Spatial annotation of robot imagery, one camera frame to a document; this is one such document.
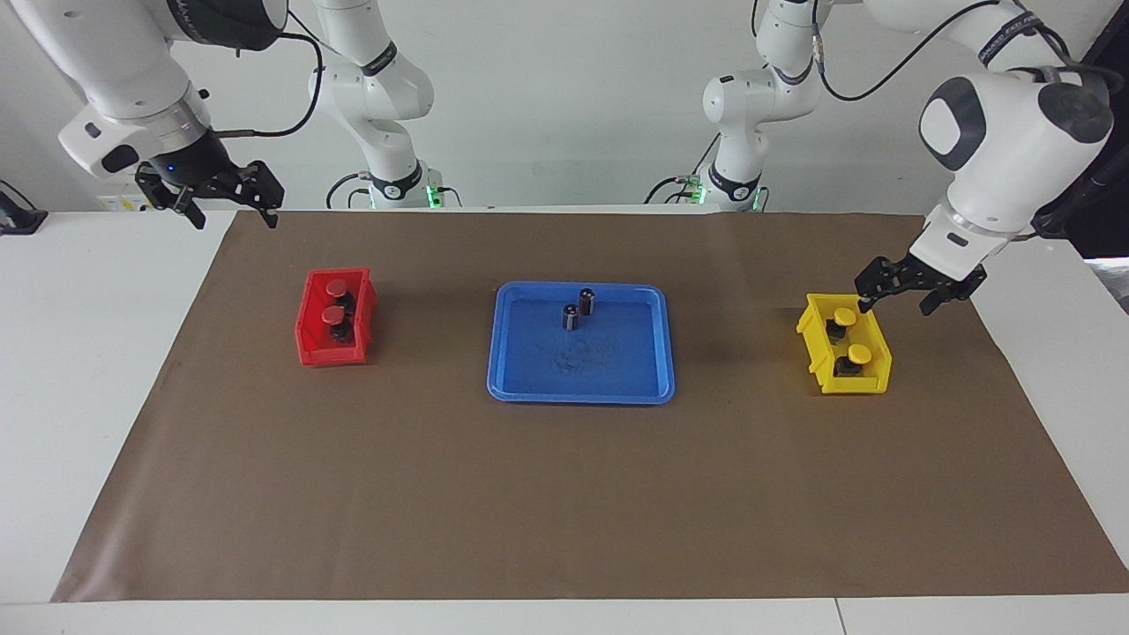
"wire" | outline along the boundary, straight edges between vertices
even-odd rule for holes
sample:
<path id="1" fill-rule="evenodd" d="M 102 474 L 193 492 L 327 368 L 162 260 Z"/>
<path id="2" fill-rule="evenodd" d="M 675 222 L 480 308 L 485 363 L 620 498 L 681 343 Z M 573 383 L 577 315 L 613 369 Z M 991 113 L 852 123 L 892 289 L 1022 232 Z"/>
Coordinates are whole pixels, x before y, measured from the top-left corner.
<path id="1" fill-rule="evenodd" d="M 698 174 L 698 171 L 701 169 L 702 164 L 706 163 L 706 157 L 709 156 L 709 151 L 712 150 L 714 146 L 716 146 L 717 142 L 720 140 L 721 140 L 721 133 L 718 132 L 717 134 L 714 136 L 714 140 L 709 142 L 709 147 L 706 148 L 706 151 L 702 153 L 702 158 L 698 159 L 698 165 L 695 165 L 694 168 L 690 171 L 690 174 Z"/>
<path id="2" fill-rule="evenodd" d="M 358 188 L 358 189 L 353 190 L 352 192 L 349 192 L 349 203 L 348 203 L 349 205 L 349 209 L 352 209 L 352 198 L 355 195 L 357 195 L 357 194 L 367 194 L 367 193 L 368 193 L 368 189 L 366 189 L 366 188 Z"/>
<path id="3" fill-rule="evenodd" d="M 902 61 L 899 62 L 898 66 L 895 66 L 893 68 L 893 70 L 891 70 L 889 73 L 886 73 L 886 76 L 883 77 L 881 80 L 878 80 L 877 84 L 875 84 L 870 88 L 864 90 L 863 93 L 859 93 L 858 95 L 842 95 L 838 90 L 835 90 L 834 88 L 832 88 L 831 84 L 828 81 L 828 76 L 826 76 L 826 71 L 825 71 L 825 69 L 823 67 L 823 61 L 819 61 L 819 64 L 817 64 L 819 66 L 819 71 L 820 71 L 820 80 L 823 81 L 823 87 L 828 89 L 828 93 L 830 93 L 837 99 L 840 99 L 842 102 L 858 102 L 859 99 L 865 99 L 865 98 L 869 97 L 870 95 L 873 95 L 875 92 L 877 92 L 879 88 L 882 88 L 883 86 L 885 86 L 887 81 L 890 81 L 891 79 L 893 79 L 894 76 L 899 73 L 899 71 L 901 71 L 903 68 L 905 68 L 905 64 L 910 63 L 910 60 L 912 60 L 914 56 L 917 56 L 917 54 L 920 53 L 921 50 L 925 49 L 926 45 L 929 44 L 929 42 L 933 41 L 933 38 L 937 37 L 937 35 L 939 35 L 942 31 L 945 31 L 945 28 L 948 25 L 953 24 L 954 21 L 956 21 L 957 19 L 960 19 L 961 17 L 963 17 L 965 14 L 974 11 L 974 10 L 981 8 L 981 7 L 989 7 L 989 6 L 992 6 L 992 5 L 999 5 L 999 2 L 1000 2 L 1000 0 L 983 0 L 981 2 L 975 2 L 973 5 L 969 5 L 968 7 L 961 9 L 960 11 L 956 11 L 955 14 L 953 14 L 952 16 L 949 16 L 945 21 L 940 23 L 939 25 L 937 25 L 936 28 L 934 28 L 931 32 L 929 32 L 929 35 L 926 35 L 925 40 L 922 40 L 920 43 L 918 43 L 918 45 L 914 46 L 913 50 L 910 51 L 909 54 L 905 55 L 902 59 Z M 816 9 L 819 8 L 819 6 L 820 6 L 820 0 L 815 0 L 814 2 L 812 2 L 812 25 L 813 25 L 813 28 L 816 31 L 816 34 L 819 33 L 819 27 L 814 26 L 814 25 L 816 25 L 816 20 L 815 20 L 815 15 L 816 14 L 815 12 L 816 12 Z"/>
<path id="4" fill-rule="evenodd" d="M 1058 72 L 1076 72 L 1079 75 L 1084 72 L 1092 72 L 1094 75 L 1102 76 L 1102 79 L 1106 80 L 1105 89 L 1109 90 L 1110 95 L 1115 95 L 1120 93 L 1122 88 L 1126 87 L 1124 77 L 1122 77 L 1120 72 L 1110 70 L 1108 68 L 1095 67 L 1091 64 L 1066 64 L 1061 67 L 1043 67 L 1043 68 L 1015 67 L 1007 70 L 1009 71 L 1019 70 L 1023 72 L 1030 72 L 1031 75 L 1035 76 L 1036 81 L 1042 81 L 1042 82 L 1050 81 L 1050 78 L 1047 77 L 1047 70 L 1054 70 Z"/>
<path id="5" fill-rule="evenodd" d="M 654 199 L 655 194 L 657 194 L 658 191 L 662 190 L 664 186 L 669 185 L 671 183 L 677 183 L 677 182 L 679 182 L 679 177 L 677 176 L 671 176 L 669 179 L 663 179 L 662 181 L 658 182 L 657 185 L 655 185 L 654 188 L 651 188 L 650 193 L 647 194 L 646 199 L 644 199 L 642 205 L 649 203 L 650 199 Z"/>
<path id="6" fill-rule="evenodd" d="M 1092 72 L 1094 75 L 1102 76 L 1109 84 L 1110 95 L 1117 95 L 1126 87 L 1126 78 L 1121 76 L 1120 72 L 1110 70 L 1108 68 L 1095 67 L 1092 64 L 1065 64 L 1057 67 L 1056 70 L 1064 72 Z"/>
<path id="7" fill-rule="evenodd" d="M 1022 0 L 1012 0 L 1012 2 L 1015 3 L 1016 7 L 1023 9 L 1024 11 L 1027 10 L 1027 8 L 1023 5 Z M 1058 51 L 1056 52 L 1058 53 L 1059 58 L 1062 56 L 1070 58 L 1070 47 L 1066 45 L 1066 40 L 1062 40 L 1062 36 L 1059 35 L 1057 31 L 1047 25 L 1036 26 L 1035 31 L 1038 31 L 1040 34 L 1047 37 L 1050 37 L 1051 40 L 1054 41 L 1056 44 L 1058 44 Z"/>
<path id="8" fill-rule="evenodd" d="M 669 197 L 666 197 L 666 200 L 665 200 L 665 201 L 663 201 L 663 202 L 664 202 L 664 203 L 669 203 L 669 202 L 672 202 L 672 201 L 673 201 L 674 199 L 689 199 L 690 197 L 693 197 L 693 194 L 692 194 L 692 193 L 689 193 L 689 192 L 674 192 L 674 193 L 673 193 L 673 194 L 671 194 Z"/>
<path id="9" fill-rule="evenodd" d="M 341 55 L 340 51 L 338 51 L 333 46 L 330 46 L 329 44 L 325 43 L 324 40 L 322 40 L 317 35 L 315 35 L 313 31 L 309 31 L 309 27 L 306 26 L 306 23 L 301 21 L 301 18 L 299 18 L 294 11 L 287 9 L 286 15 L 290 16 L 291 18 L 294 18 L 294 21 L 298 23 L 298 26 L 301 27 L 301 29 L 305 31 L 307 35 L 309 35 L 310 37 L 313 37 L 314 40 L 316 40 L 317 43 L 321 44 L 323 47 L 325 47 L 325 49 L 327 49 L 327 50 L 336 53 L 338 55 Z"/>
<path id="10" fill-rule="evenodd" d="M 1035 216 L 1033 227 L 1044 238 L 1068 238 L 1067 224 L 1083 209 L 1108 200 L 1129 175 L 1129 146 L 1122 146 L 1111 158 L 1088 175 L 1080 176 L 1067 190 L 1062 200 L 1047 214 Z"/>
<path id="11" fill-rule="evenodd" d="M 1058 44 L 1059 47 L 1058 52 L 1060 55 L 1070 58 L 1070 47 L 1066 45 L 1066 40 L 1062 40 L 1062 36 L 1059 35 L 1057 31 L 1054 31 L 1049 26 L 1043 26 L 1039 28 L 1039 33 L 1050 36 L 1050 38 L 1053 40 L 1056 44 Z"/>
<path id="12" fill-rule="evenodd" d="M 341 189 L 342 185 L 352 181 L 353 179 L 362 179 L 368 181 L 370 179 L 370 175 L 367 172 L 353 172 L 350 174 L 345 174 L 344 176 L 339 179 L 338 182 L 334 183 L 333 186 L 330 188 L 330 191 L 326 192 L 325 194 L 325 209 L 333 209 L 333 194 L 335 194 L 338 190 Z"/>
<path id="13" fill-rule="evenodd" d="M 325 73 L 325 58 L 322 55 L 322 46 L 314 37 L 303 35 L 300 33 L 281 33 L 279 34 L 279 37 L 282 40 L 300 40 L 303 42 L 308 42 L 309 45 L 314 47 L 314 52 L 317 54 L 317 68 L 314 70 L 317 75 L 317 80 L 314 82 L 314 95 L 309 99 L 309 108 L 306 110 L 305 116 L 303 116 L 301 121 L 295 125 L 278 132 L 262 132 L 260 130 L 224 130 L 216 133 L 216 136 L 220 139 L 246 137 L 289 137 L 290 134 L 301 130 L 309 122 L 309 119 L 314 116 L 314 111 L 317 110 L 317 101 L 322 95 L 322 76 Z"/>
<path id="14" fill-rule="evenodd" d="M 463 197 L 458 195 L 458 190 L 454 188 L 439 188 L 440 192 L 453 192 L 455 194 L 455 200 L 458 201 L 458 207 L 463 207 Z"/>
<path id="15" fill-rule="evenodd" d="M 17 188 L 17 186 L 12 185 L 11 183 L 5 181 L 3 179 L 0 179 L 0 185 L 3 185 L 5 188 L 8 188 L 12 192 L 15 192 L 16 195 L 18 195 L 19 198 L 24 199 L 24 202 L 27 203 L 27 207 L 32 208 L 33 210 L 37 209 L 35 207 L 35 203 L 32 202 L 32 199 L 27 198 L 27 195 L 24 194 L 24 192 L 20 192 L 19 188 Z"/>

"white table surface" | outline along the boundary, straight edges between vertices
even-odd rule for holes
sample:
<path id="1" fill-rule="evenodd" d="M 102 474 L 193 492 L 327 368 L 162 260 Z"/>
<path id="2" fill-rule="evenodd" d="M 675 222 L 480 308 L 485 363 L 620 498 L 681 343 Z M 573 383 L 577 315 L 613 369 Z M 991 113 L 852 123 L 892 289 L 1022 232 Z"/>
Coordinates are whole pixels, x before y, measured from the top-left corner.
<path id="1" fill-rule="evenodd" d="M 1129 633 L 1129 595 L 47 604 L 231 217 L 60 214 L 0 237 L 0 635 Z M 1129 562 L 1129 316 L 1065 243 L 988 271 L 974 304 Z"/>

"brown paper mat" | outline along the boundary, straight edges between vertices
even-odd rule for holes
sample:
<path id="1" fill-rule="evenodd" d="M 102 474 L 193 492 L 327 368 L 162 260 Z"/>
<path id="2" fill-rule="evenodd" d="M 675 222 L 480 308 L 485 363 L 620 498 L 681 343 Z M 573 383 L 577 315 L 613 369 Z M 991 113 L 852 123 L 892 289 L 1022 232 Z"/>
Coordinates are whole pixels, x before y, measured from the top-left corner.
<path id="1" fill-rule="evenodd" d="M 287 214 L 231 227 L 56 601 L 1129 591 L 975 311 L 878 306 L 884 397 L 821 397 L 794 327 L 920 219 Z M 298 365 L 309 269 L 369 266 L 371 364 Z M 667 296 L 660 408 L 515 406 L 495 289 Z"/>

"plastic tray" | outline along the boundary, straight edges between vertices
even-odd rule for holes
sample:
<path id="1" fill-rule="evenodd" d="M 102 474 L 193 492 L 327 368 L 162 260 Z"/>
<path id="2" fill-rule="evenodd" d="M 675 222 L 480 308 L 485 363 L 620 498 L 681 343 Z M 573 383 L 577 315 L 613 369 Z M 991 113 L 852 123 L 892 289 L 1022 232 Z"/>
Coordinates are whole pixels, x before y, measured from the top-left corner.
<path id="1" fill-rule="evenodd" d="M 592 315 L 567 331 L 580 289 Z M 508 282 L 498 289 L 487 388 L 501 401 L 658 406 L 674 397 L 663 292 L 648 285 Z"/>

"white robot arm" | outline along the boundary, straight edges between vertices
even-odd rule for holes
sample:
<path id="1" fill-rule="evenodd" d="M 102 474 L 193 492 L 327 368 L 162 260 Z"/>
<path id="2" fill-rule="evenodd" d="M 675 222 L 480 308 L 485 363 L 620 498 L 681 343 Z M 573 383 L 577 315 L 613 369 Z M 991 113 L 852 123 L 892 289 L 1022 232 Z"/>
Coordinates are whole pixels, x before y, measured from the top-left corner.
<path id="1" fill-rule="evenodd" d="M 169 54 L 173 41 L 262 50 L 282 35 L 286 1 L 14 0 L 32 35 L 86 93 L 89 104 L 59 138 L 98 177 L 140 163 L 138 184 L 155 207 L 196 227 L 194 198 L 259 209 L 268 225 L 285 190 L 262 162 L 231 163 L 211 129 L 203 95 Z M 169 191 L 166 184 L 177 188 Z"/>
<path id="2" fill-rule="evenodd" d="M 829 1 L 819 11 L 819 21 L 830 11 Z M 798 119 L 820 103 L 811 0 L 768 2 L 756 50 L 767 68 L 715 78 L 702 97 L 706 116 L 718 124 L 721 139 L 714 163 L 698 174 L 701 201 L 717 203 L 723 210 L 747 210 L 756 200 L 769 149 L 760 124 Z"/>
<path id="3" fill-rule="evenodd" d="M 940 35 L 977 52 L 986 72 L 954 77 L 929 97 L 921 140 L 954 175 L 904 259 L 875 259 L 856 280 L 868 311 L 926 290 L 921 312 L 968 299 L 980 264 L 1026 230 L 1097 157 L 1113 128 L 1102 75 L 1074 63 L 1017 2 L 867 0 L 879 24 L 921 33 L 964 10 Z"/>
<path id="4" fill-rule="evenodd" d="M 706 114 L 719 124 L 721 145 L 699 175 L 703 201 L 749 209 L 768 149 L 758 127 L 806 115 L 819 104 L 820 25 L 831 5 L 771 0 L 756 42 L 769 68 L 710 81 Z M 947 194 L 903 260 L 875 259 L 856 279 L 863 311 L 882 297 L 918 289 L 929 292 L 921 303 L 929 314 L 975 290 L 986 278 L 980 262 L 1024 232 L 1093 162 L 1113 118 L 1102 78 L 1058 50 L 1018 2 L 865 0 L 865 6 L 895 31 L 920 34 L 944 25 L 938 35 L 974 51 L 986 68 L 943 84 L 921 115 L 922 141 L 954 174 Z"/>
<path id="5" fill-rule="evenodd" d="M 397 121 L 427 115 L 435 89 L 399 52 L 371 0 L 314 0 L 330 46 L 351 63 L 325 69 L 318 108 L 360 145 L 376 207 L 428 207 L 443 176 L 419 160 Z M 314 90 L 314 80 L 310 80 Z"/>
<path id="6" fill-rule="evenodd" d="M 352 62 L 326 69 L 322 110 L 361 145 L 374 183 L 382 185 L 374 195 L 390 206 L 421 205 L 419 192 L 439 176 L 417 162 L 411 139 L 394 120 L 430 110 L 434 90 L 427 76 L 397 54 L 376 2 L 316 3 L 327 37 Z M 246 167 L 231 163 L 211 128 L 204 95 L 173 60 L 169 46 L 193 41 L 264 50 L 280 37 L 292 37 L 282 32 L 287 0 L 12 5 L 40 45 L 87 95 L 88 106 L 59 136 L 79 165 L 107 177 L 140 164 L 135 179 L 154 207 L 172 208 L 198 228 L 204 217 L 195 198 L 229 199 L 259 209 L 271 227 L 277 224 L 283 188 L 262 162 Z"/>

